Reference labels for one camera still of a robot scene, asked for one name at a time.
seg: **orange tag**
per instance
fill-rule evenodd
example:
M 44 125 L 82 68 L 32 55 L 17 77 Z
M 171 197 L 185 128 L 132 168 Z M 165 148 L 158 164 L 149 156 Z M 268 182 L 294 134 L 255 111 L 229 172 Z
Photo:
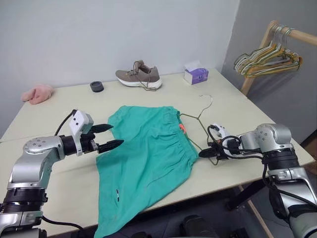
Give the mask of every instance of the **orange tag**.
M 183 124 L 180 124 L 179 128 L 184 132 L 184 134 L 186 133 L 186 129 Z

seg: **sneaker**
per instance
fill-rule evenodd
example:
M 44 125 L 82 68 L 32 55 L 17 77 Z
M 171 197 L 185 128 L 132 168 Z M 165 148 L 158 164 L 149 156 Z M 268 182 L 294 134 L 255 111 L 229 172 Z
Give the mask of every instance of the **sneaker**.
M 124 85 L 129 87 L 143 87 L 145 90 L 156 91 L 161 85 L 158 69 L 147 67 L 143 60 L 135 61 L 130 71 L 118 70 L 115 75 Z

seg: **shoe sole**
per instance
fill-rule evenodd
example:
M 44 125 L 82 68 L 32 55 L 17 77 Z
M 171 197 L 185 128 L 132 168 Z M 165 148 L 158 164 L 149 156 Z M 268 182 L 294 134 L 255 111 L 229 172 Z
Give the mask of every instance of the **shoe sole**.
M 119 79 L 118 77 L 117 77 L 117 79 L 120 81 L 120 83 L 122 83 L 122 84 L 124 84 L 125 86 L 128 86 L 128 87 L 140 87 L 140 86 L 143 87 L 142 83 L 144 85 L 147 85 L 147 82 L 142 82 L 142 83 L 140 83 L 140 82 L 127 82 L 127 81 L 124 81 L 122 79 Z M 162 80 L 159 79 L 156 82 L 149 83 L 148 87 L 149 88 L 157 88 L 158 89 L 159 87 L 161 87 L 161 85 L 162 85 Z

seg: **pink fuzzy object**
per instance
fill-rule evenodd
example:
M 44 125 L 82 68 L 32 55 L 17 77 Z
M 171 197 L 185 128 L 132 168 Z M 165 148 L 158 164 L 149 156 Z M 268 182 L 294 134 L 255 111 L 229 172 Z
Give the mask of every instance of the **pink fuzzy object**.
M 30 104 L 38 104 L 50 98 L 52 92 L 53 88 L 51 86 L 41 84 L 23 93 L 21 99 L 23 102 L 29 101 Z

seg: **shoelace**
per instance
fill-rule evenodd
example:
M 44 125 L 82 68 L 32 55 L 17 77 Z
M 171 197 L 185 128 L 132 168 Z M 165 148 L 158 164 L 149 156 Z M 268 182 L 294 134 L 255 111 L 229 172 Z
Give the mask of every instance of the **shoelace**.
M 134 63 L 133 63 L 133 69 L 127 72 L 130 76 L 135 75 L 135 74 L 138 73 L 138 72 L 136 71 L 136 63 L 137 63 L 137 62 L 138 62 L 138 61 L 134 61 Z M 146 84 L 146 85 L 139 79 L 139 77 L 136 77 L 136 78 L 139 80 L 139 82 L 142 84 L 142 86 L 139 86 L 139 87 L 140 87 L 140 88 L 143 88 L 145 91 L 156 91 L 157 88 L 151 88 L 151 87 L 149 87 L 149 82 L 150 82 L 150 80 L 151 80 L 151 69 L 150 69 L 148 75 L 149 75 L 149 80 L 147 81 L 147 84 Z

